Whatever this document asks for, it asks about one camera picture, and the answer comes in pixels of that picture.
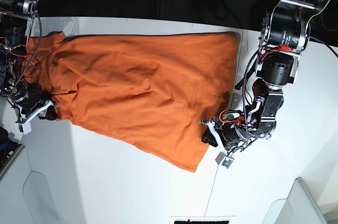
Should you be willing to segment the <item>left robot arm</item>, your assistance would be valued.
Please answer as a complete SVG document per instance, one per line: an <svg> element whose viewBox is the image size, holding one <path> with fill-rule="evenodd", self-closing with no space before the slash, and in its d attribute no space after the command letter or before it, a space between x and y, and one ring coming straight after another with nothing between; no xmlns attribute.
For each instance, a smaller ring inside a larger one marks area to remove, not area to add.
<svg viewBox="0 0 338 224"><path fill-rule="evenodd" d="M311 20L320 15L330 0L277 0L262 21L257 51L250 58L236 89L252 85L254 99L242 110L224 110L206 126L201 141L218 147L229 158L260 138L268 139L276 127L276 114L284 102L283 86L293 83L302 52L311 37Z"/></svg>

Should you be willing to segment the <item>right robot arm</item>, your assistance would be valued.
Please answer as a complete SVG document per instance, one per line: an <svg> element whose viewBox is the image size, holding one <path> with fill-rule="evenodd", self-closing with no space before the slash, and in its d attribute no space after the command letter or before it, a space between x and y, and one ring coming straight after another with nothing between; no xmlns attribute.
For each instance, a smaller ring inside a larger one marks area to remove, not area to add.
<svg viewBox="0 0 338 224"><path fill-rule="evenodd" d="M1 0L1 97L9 101L20 124L33 117L56 120L56 103L39 81L42 61L37 57L42 36L31 51L27 45L37 20L39 0Z"/></svg>

